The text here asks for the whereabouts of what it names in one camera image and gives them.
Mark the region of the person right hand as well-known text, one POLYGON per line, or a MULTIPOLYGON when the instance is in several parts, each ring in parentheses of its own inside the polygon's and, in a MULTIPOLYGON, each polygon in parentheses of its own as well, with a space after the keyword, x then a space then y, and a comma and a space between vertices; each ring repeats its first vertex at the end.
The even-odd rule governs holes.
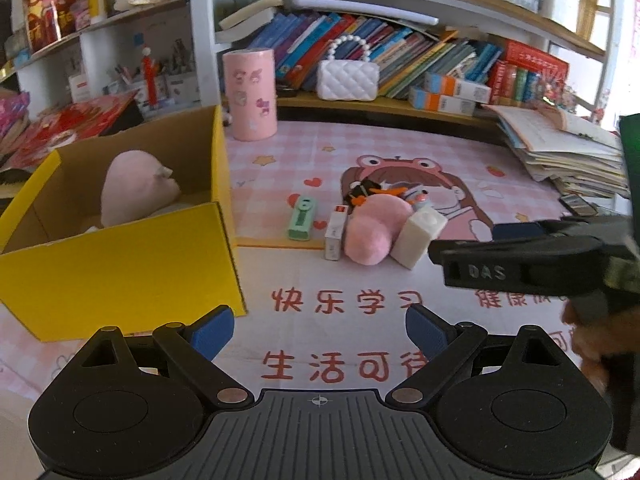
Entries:
POLYGON ((608 371, 602 363, 602 344, 598 341, 601 331, 597 327, 582 324, 570 301, 564 302, 561 320, 572 329, 570 346, 580 357, 582 374, 593 388, 604 396, 608 388, 608 371))

